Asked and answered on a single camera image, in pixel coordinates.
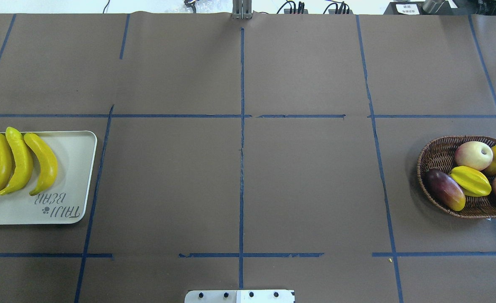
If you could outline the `yellow star fruit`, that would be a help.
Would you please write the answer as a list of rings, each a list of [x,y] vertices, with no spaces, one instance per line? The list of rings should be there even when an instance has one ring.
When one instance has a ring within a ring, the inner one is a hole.
[[[462,187],[466,196],[485,197],[492,192],[492,186],[488,178],[472,167],[454,167],[449,175]]]

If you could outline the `aluminium frame post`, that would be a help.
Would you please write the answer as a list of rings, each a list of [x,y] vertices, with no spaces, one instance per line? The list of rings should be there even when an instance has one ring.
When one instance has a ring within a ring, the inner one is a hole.
[[[233,19],[248,20],[253,17],[252,0],[233,0],[232,1],[232,17]]]

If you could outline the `dark red plum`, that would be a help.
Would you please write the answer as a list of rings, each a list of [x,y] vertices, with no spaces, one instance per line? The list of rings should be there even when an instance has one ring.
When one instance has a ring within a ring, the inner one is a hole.
[[[456,212],[465,208],[466,196],[461,186],[444,171],[429,169],[425,173],[425,182],[436,201],[442,202]]]

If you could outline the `pale pink apple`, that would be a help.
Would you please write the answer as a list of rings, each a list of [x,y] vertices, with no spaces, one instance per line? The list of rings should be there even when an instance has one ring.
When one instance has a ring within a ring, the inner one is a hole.
[[[469,141],[457,148],[455,161],[458,166],[467,166],[482,171],[492,163],[493,152],[491,147],[483,142]]]

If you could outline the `cream bear tray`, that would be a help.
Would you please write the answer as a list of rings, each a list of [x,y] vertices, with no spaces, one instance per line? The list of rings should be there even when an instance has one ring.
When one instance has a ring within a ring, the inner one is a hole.
[[[36,160],[27,186],[0,196],[0,226],[73,224],[84,217],[96,154],[96,134],[88,130],[37,134],[57,157],[56,181],[46,191],[30,196],[40,172]]]

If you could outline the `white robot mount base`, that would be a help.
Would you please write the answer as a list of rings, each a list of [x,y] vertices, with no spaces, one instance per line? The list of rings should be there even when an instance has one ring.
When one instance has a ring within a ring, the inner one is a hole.
[[[196,290],[185,303],[295,303],[293,290]]]

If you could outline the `brown wicker basket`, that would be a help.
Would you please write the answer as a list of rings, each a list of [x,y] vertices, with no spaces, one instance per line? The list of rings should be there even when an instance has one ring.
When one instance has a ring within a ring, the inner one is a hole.
[[[425,198],[444,213],[465,219],[496,218],[496,196],[494,194],[486,197],[467,197],[464,208],[461,211],[454,211],[442,201],[437,200],[428,187],[426,176],[428,170],[438,169],[449,173],[456,166],[455,153],[458,147],[469,141],[479,141],[490,147],[496,146],[496,139],[488,136],[442,136],[431,140],[422,148],[417,160],[416,176],[419,187]]]

